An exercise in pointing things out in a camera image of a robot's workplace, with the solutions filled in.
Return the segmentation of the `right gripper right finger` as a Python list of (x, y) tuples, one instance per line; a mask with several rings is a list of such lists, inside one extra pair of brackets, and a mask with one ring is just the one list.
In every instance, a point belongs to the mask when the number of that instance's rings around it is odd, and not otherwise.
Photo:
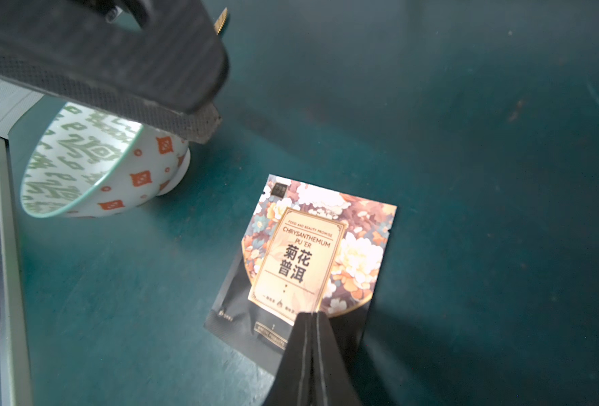
[(361, 404), (326, 314), (297, 316), (264, 404)]

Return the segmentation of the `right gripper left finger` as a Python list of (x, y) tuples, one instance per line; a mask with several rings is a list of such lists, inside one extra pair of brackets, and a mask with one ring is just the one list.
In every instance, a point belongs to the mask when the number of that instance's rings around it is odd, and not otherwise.
[(0, 1), (0, 79), (204, 144), (228, 54), (200, 1)]

